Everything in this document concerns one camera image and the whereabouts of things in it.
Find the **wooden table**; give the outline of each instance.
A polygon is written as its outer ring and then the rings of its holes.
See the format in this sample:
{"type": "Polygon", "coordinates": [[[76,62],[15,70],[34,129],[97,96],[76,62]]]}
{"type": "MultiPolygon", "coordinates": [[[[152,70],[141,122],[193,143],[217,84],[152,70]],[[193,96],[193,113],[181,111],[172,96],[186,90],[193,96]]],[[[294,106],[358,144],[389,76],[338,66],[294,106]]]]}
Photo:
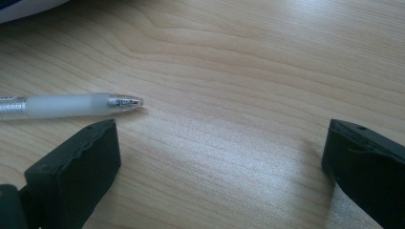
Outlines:
{"type": "MultiPolygon", "coordinates": [[[[331,118],[405,144],[401,1],[72,1],[0,26],[1,95],[133,94],[85,228],[379,228],[320,166],[331,118]]],[[[109,117],[0,122],[0,183],[109,117]]]]}

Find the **black object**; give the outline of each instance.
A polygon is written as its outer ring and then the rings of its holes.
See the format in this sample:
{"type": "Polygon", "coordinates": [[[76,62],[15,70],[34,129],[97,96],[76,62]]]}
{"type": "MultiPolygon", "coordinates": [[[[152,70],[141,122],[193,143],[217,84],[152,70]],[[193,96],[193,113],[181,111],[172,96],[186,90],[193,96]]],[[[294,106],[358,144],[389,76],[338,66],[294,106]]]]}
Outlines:
{"type": "Polygon", "coordinates": [[[116,122],[85,127],[34,163],[19,192],[0,185],[0,228],[81,228],[112,185],[120,163],[116,122]]]}
{"type": "Polygon", "coordinates": [[[322,168],[384,228],[405,228],[405,147],[365,127],[332,120],[322,168]]]}
{"type": "Polygon", "coordinates": [[[0,10],[7,8],[13,4],[18,3],[20,0],[1,0],[0,1],[0,10]]]}

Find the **pen grip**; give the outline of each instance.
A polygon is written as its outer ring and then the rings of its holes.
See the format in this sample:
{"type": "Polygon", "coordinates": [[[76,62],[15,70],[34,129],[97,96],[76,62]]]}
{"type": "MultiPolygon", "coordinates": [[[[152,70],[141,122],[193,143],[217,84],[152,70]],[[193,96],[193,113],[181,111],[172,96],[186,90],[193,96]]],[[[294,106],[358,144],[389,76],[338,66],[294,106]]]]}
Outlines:
{"type": "Polygon", "coordinates": [[[25,114],[25,97],[0,97],[0,120],[23,119],[25,114]]]}
{"type": "Polygon", "coordinates": [[[36,95],[26,99],[28,118],[108,115],[109,94],[36,95]]]}

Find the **mechanical pen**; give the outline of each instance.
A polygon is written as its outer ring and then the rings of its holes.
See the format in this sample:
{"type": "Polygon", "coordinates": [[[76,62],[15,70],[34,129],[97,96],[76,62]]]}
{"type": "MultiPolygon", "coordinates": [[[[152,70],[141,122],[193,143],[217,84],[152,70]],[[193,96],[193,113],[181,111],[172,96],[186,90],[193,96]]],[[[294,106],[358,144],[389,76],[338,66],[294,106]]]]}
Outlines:
{"type": "Polygon", "coordinates": [[[143,99],[122,94],[58,94],[0,97],[0,120],[111,115],[143,106],[143,99]]]}

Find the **translucent pen barrel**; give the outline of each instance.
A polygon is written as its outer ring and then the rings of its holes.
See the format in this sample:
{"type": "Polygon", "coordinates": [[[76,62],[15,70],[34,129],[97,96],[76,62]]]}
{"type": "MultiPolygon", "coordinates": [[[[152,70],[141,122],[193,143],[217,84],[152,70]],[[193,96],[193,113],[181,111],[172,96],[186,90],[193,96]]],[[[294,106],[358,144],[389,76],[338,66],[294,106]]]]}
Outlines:
{"type": "Polygon", "coordinates": [[[142,105],[141,98],[108,93],[2,97],[0,119],[110,115],[142,105]]]}

